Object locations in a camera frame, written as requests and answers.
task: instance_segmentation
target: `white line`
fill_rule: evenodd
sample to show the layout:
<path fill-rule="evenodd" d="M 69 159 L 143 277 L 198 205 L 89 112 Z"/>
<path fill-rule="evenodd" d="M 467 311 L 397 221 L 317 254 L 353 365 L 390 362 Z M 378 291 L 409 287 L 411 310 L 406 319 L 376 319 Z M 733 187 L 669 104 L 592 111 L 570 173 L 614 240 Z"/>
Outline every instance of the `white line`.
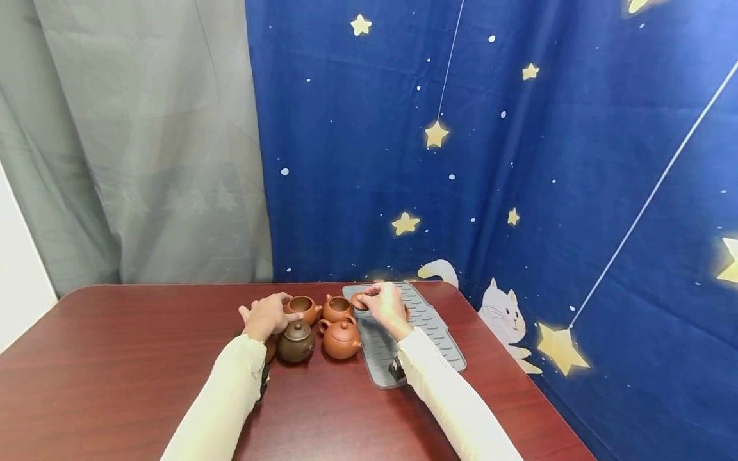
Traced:
<path fill-rule="evenodd" d="M 682 141 L 681 145 L 677 149 L 677 152 L 672 157 L 672 160 L 666 166 L 666 169 L 663 171 L 663 173 L 661 174 L 661 177 L 658 179 L 658 181 L 656 182 L 656 185 L 654 186 L 653 190 L 651 191 L 651 195 L 649 195 L 648 198 L 646 199 L 646 203 L 641 208 L 641 211 L 638 212 L 638 215 L 635 217 L 635 221 L 633 221 L 633 224 L 630 225 L 630 229 L 628 229 L 628 232 L 625 233 L 625 237 L 623 237 L 623 240 L 620 242 L 620 245 L 618 245 L 618 248 L 615 250 L 615 253 L 613 254 L 613 257 L 610 258 L 610 261 L 604 267 L 604 270 L 602 271 L 602 273 L 600 274 L 599 278 L 595 282 L 595 285 L 590 290 L 590 293 L 587 295 L 586 298 L 584 298 L 584 302 L 582 303 L 582 306 L 579 308 L 579 312 L 577 312 L 576 315 L 574 316 L 574 318 L 571 320 L 571 323 L 569 324 L 569 328 L 571 328 L 571 327 L 574 326 L 574 322 L 576 322 L 576 320 L 579 318 L 579 315 L 582 313 L 582 311 L 584 310 L 584 308 L 587 306 L 587 303 L 590 301 L 590 298 L 594 294 L 594 292 L 597 289 L 597 287 L 599 287 L 599 284 L 602 281 L 602 279 L 604 278 L 605 274 L 607 273 L 607 271 L 610 270 L 610 267 L 613 264 L 613 261 L 615 261 L 615 259 L 620 254 L 620 250 L 623 249 L 623 246 L 625 245 L 625 242 L 628 241 L 628 238 L 630 237 L 630 234 L 632 234 L 633 229 L 635 229 L 635 226 L 641 220 L 641 216 L 644 215 L 644 212 L 646 211 L 646 208 L 648 208 L 648 206 L 651 204 L 651 200 L 653 199 L 653 196 L 656 195 L 656 192 L 658 191 L 658 188 L 661 187 L 661 183 L 663 183 L 664 178 L 666 178 L 666 175 L 669 174 L 669 171 L 674 166 L 674 162 L 676 162 L 677 159 L 679 158 L 679 155 L 681 155 L 682 150 L 684 150 L 684 147 L 687 145 L 687 142 L 689 142 L 689 140 L 692 138 L 692 135 L 697 130 L 697 127 L 699 127 L 700 126 L 700 123 L 702 123 L 703 119 L 705 118 L 705 115 L 707 115 L 707 113 L 710 111 L 710 109 L 712 109 L 713 104 L 715 104 L 715 101 L 717 100 L 717 98 L 722 94 L 723 89 L 725 88 L 725 86 L 728 85 L 728 82 L 729 81 L 731 81 L 731 78 L 733 78 L 733 75 L 736 73 L 736 70 L 738 70 L 738 61 L 736 61 L 736 63 L 733 65 L 733 68 L 728 73 L 728 76 L 725 77 L 725 80 L 723 80 L 723 83 L 720 84 L 720 87 L 717 89 L 717 91 L 713 95 L 713 97 L 710 100 L 710 102 L 707 103 L 707 106 L 705 107 L 705 110 L 703 110 L 702 113 L 700 114 L 700 116 L 697 118 L 697 121 L 692 126 L 692 129 L 690 129 L 689 132 L 687 133 L 686 138 L 684 138 L 684 140 Z"/>
<path fill-rule="evenodd" d="M 449 63 L 446 65 L 446 77 L 444 77 L 444 89 L 441 90 L 441 101 L 438 103 L 438 115 L 435 117 L 436 120 L 441 118 L 441 107 L 444 105 L 444 94 L 446 94 L 446 82 L 449 79 L 449 69 L 451 69 L 451 57 L 454 55 L 454 45 L 456 45 L 456 34 L 459 32 L 459 23 L 461 23 L 461 12 L 463 11 L 464 0 L 461 0 L 461 6 L 459 7 L 459 17 L 456 19 L 456 30 L 454 31 L 454 41 L 451 42 L 451 52 L 449 53 Z"/>

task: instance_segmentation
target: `brown teapot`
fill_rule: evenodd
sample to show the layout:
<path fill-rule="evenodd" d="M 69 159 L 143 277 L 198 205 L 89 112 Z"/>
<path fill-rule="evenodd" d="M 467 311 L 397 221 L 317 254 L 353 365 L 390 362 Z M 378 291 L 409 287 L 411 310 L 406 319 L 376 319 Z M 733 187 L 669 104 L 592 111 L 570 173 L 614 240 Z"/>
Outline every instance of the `brown teapot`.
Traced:
<path fill-rule="evenodd" d="M 313 326 L 318 319 L 318 314 L 323 309 L 320 304 L 315 304 L 311 297 L 295 296 L 283 306 L 285 313 L 303 313 L 303 322 Z"/>
<path fill-rule="evenodd" d="M 354 307 L 348 299 L 340 296 L 333 297 L 330 294 L 325 295 L 325 304 L 323 304 L 323 318 L 330 323 L 341 322 L 346 317 L 354 316 Z"/>
<path fill-rule="evenodd" d="M 284 361 L 298 363 L 310 358 L 315 348 L 315 335 L 303 320 L 287 325 L 277 343 L 277 355 Z"/>
<path fill-rule="evenodd" d="M 366 304 L 359 301 L 359 295 L 363 294 L 361 291 L 357 291 L 356 293 L 351 295 L 351 307 L 355 308 L 357 311 L 367 311 L 369 307 L 367 307 Z M 410 309 L 407 308 L 407 305 L 402 305 L 405 308 L 405 320 L 408 322 L 410 321 Z"/>
<path fill-rule="evenodd" d="M 264 360 L 266 363 L 269 363 L 275 357 L 275 353 L 277 352 L 277 338 L 274 335 L 269 335 L 269 338 L 266 339 L 264 345 L 266 346 L 266 358 Z"/>
<path fill-rule="evenodd" d="M 318 328 L 323 334 L 323 349 L 337 360 L 353 357 L 362 348 L 359 329 L 356 328 L 356 320 L 352 316 L 336 323 L 322 319 L 318 322 Z"/>

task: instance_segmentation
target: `starry backdrop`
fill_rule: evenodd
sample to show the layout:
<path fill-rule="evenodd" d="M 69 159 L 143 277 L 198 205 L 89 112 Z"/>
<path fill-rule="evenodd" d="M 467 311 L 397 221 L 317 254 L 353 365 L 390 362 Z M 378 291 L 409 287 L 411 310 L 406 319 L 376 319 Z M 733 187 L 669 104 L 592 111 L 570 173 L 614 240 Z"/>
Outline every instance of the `starry backdrop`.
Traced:
<path fill-rule="evenodd" d="M 600 460 L 738 452 L 738 5 L 248 2 L 275 281 L 446 280 Z"/>

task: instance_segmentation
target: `black object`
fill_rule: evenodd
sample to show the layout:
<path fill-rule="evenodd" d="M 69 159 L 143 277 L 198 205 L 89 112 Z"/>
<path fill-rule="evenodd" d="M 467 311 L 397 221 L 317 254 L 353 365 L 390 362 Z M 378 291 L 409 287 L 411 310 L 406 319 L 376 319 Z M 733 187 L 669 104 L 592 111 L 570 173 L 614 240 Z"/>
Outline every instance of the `black object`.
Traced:
<path fill-rule="evenodd" d="M 264 398 L 264 393 L 266 392 L 266 388 L 269 384 L 269 364 L 264 364 L 264 369 L 261 370 L 261 389 L 259 389 L 259 400 L 256 401 L 256 403 L 261 402 L 261 399 Z"/>
<path fill-rule="evenodd" d="M 389 366 L 389 371 L 392 377 L 395 378 L 395 381 L 400 381 L 405 378 L 405 370 L 402 369 L 399 357 L 395 357 L 395 359 L 392 360 L 392 363 Z"/>

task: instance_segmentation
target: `hand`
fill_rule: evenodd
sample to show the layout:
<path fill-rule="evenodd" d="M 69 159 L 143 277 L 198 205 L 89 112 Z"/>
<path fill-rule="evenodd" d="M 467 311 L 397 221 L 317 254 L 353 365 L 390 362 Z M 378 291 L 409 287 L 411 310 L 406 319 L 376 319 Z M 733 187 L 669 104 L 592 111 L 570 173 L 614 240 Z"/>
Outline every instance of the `hand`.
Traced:
<path fill-rule="evenodd" d="M 364 290 L 364 294 L 360 294 L 358 300 L 369 308 L 372 317 L 395 341 L 400 341 L 412 333 L 413 327 L 405 319 L 405 307 L 400 290 L 394 283 L 375 283 Z"/>
<path fill-rule="evenodd" d="M 251 303 L 251 310 L 246 306 L 238 308 L 244 319 L 244 331 L 251 339 L 265 342 L 269 335 L 282 333 L 287 324 L 303 319 L 303 313 L 284 313 L 282 304 L 292 297 L 287 293 L 275 293 L 264 299 Z"/>

